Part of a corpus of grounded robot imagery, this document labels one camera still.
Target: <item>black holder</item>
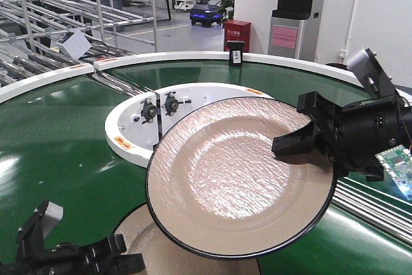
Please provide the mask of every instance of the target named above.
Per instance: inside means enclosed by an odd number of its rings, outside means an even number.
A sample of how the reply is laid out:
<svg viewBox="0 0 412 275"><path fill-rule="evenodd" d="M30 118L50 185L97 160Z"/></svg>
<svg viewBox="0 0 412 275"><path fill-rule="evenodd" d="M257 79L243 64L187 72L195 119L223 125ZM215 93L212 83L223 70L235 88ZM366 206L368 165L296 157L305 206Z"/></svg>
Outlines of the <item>black holder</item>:
<svg viewBox="0 0 412 275"><path fill-rule="evenodd" d="M244 41L227 41L229 47L229 66L241 66L243 64Z"/></svg>
<svg viewBox="0 0 412 275"><path fill-rule="evenodd" d="M2 265L0 274L7 275L126 275L145 269L141 254L125 254L123 235L109 235L86 246L61 243L52 250L44 248L44 238L58 224L55 216L61 207L44 201L19 229L19 248L15 263Z"/></svg>

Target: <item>ceramic plate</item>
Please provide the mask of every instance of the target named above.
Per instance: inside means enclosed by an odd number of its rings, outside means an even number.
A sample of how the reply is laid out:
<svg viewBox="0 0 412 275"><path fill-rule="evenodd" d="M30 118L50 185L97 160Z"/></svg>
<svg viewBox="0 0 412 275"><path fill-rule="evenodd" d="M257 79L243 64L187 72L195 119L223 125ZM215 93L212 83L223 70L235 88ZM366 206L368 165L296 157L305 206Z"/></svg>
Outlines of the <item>ceramic plate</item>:
<svg viewBox="0 0 412 275"><path fill-rule="evenodd" d="M274 137L310 119L264 98L227 99L179 121L147 172L149 210L174 242L213 258L280 249L326 211L336 177L319 152L277 160Z"/></svg>
<svg viewBox="0 0 412 275"><path fill-rule="evenodd" d="M198 256L177 246L156 226L146 204L125 217L114 234L121 233L128 254L141 253L148 275L259 275L256 259L213 260Z"/></svg>

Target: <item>cable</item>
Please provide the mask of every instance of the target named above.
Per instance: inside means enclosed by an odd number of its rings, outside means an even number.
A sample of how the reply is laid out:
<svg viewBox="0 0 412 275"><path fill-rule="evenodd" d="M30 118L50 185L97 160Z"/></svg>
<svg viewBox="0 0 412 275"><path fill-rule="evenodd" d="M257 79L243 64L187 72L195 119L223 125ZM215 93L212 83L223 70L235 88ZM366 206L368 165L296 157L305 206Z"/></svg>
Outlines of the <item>cable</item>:
<svg viewBox="0 0 412 275"><path fill-rule="evenodd" d="M82 56L82 57L80 57L79 59L85 59L85 58L90 58L90 57L100 57L100 56L105 56L107 53L109 53L109 51L110 51L110 47L106 44L106 43L103 43L102 41L99 41L99 40L96 40L96 39L92 39L92 38L87 38L87 40L89 41L89 42L97 42L97 43L99 43L99 45L101 45L101 46L103 46L103 47L105 47L106 48L106 51L105 52L101 52L101 53L96 53L96 54L91 54L91 55L87 55L87 56Z"/></svg>
<svg viewBox="0 0 412 275"><path fill-rule="evenodd" d="M412 138L411 138L411 135L409 134L409 130L406 127L405 120L403 119L402 114L400 112L400 100L399 99L403 99L406 102L407 102L407 100L404 97L401 97L399 95L396 95L395 98L397 99L397 103L398 103L397 104L397 113L399 115L399 119L402 122L403 127L405 128L407 137L409 139L409 151L411 151L411 149L412 149Z"/></svg>

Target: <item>metal roller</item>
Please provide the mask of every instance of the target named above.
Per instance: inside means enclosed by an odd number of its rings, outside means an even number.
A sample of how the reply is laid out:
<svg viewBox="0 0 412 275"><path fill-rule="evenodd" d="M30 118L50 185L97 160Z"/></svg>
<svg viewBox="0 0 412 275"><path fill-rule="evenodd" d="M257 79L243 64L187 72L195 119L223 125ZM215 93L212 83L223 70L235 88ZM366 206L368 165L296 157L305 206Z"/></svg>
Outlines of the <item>metal roller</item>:
<svg viewBox="0 0 412 275"><path fill-rule="evenodd" d="M109 80L110 82L112 82L113 84L119 85L120 87L122 87L125 90L129 90L131 93L134 93L135 95L139 95L141 93L145 93L145 91L142 91L138 88L133 87L132 85L129 85L128 83L110 75L104 72L99 73L99 75L107 80Z"/></svg>
<svg viewBox="0 0 412 275"><path fill-rule="evenodd" d="M46 56L52 58L55 61L61 61L67 64L68 66L75 66L77 64L82 64L81 61L78 61L76 59L72 59L64 54L57 53L55 51L47 51Z"/></svg>
<svg viewBox="0 0 412 275"><path fill-rule="evenodd" d="M38 64L33 61L29 61L28 59L22 58L20 56L15 56L13 63L22 66L24 69L34 73L34 74L42 74L44 72L49 72L53 71L52 69L49 69L42 64Z"/></svg>
<svg viewBox="0 0 412 275"><path fill-rule="evenodd" d="M61 62L57 62L53 59L49 59L47 57L41 56L41 55L36 54L36 53L28 54L28 58L31 61L38 62L39 64L42 64L43 66L46 66L46 67L48 67L50 69L53 69L53 70L67 67L65 64L62 64Z"/></svg>
<svg viewBox="0 0 412 275"><path fill-rule="evenodd" d="M19 66L16 66L15 64L11 64L9 62L6 62L2 59L0 59L0 67L4 68L8 72L12 73L16 77L20 78L28 78L28 77L34 77L34 74L32 72L29 72Z"/></svg>
<svg viewBox="0 0 412 275"><path fill-rule="evenodd" d="M4 74L0 71L0 84L1 86L6 86L15 83L16 80L9 77L7 74Z"/></svg>
<svg viewBox="0 0 412 275"><path fill-rule="evenodd" d="M110 88L118 91L119 93L123 93L123 94L125 94L125 95L130 96L130 97L134 97L134 96L135 96L135 94L134 94L133 92L130 92L129 90L125 90L123 87L119 86L118 84L115 84L115 83L113 83L113 82L111 82L111 81L109 81L109 80L101 77L100 75L98 75L98 74L96 74L96 73L91 74L90 77L91 77L93 80L95 80L95 81L97 81L97 82L99 82L99 83L102 83L103 85L106 85L106 86L108 86L108 87L110 87Z"/></svg>

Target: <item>metal rack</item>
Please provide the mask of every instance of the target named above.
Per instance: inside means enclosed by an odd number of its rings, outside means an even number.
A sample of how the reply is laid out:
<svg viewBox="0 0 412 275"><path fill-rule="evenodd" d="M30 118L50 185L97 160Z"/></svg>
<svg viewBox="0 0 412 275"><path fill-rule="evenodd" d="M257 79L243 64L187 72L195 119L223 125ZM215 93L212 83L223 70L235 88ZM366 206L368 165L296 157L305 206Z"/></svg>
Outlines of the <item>metal rack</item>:
<svg viewBox="0 0 412 275"><path fill-rule="evenodd" d="M35 5L32 0L15 0L0 1L0 17L11 20L27 28L27 35L17 37L9 36L4 31L0 32L0 42L13 42L18 39L28 39L32 51L34 52L34 39L38 37L52 37L63 34L69 29L77 28L79 30L98 30L102 42L105 42L105 33L114 35L115 45L117 46L117 37L125 37L130 40L139 41L154 46L157 52L157 24L156 24L156 6L155 0L144 0L151 3L153 16L143 18L142 16L124 12L113 8L113 0L110 0L111 6L104 6L100 0L96 2L87 0L39 0L44 6ZM64 14L56 14L54 9L58 8L64 11ZM76 21L69 16L80 17L81 21ZM84 18L91 20L92 25L83 23ZM128 37L117 32L118 26L130 24L153 22L153 41ZM36 25L40 22L47 28Z"/></svg>

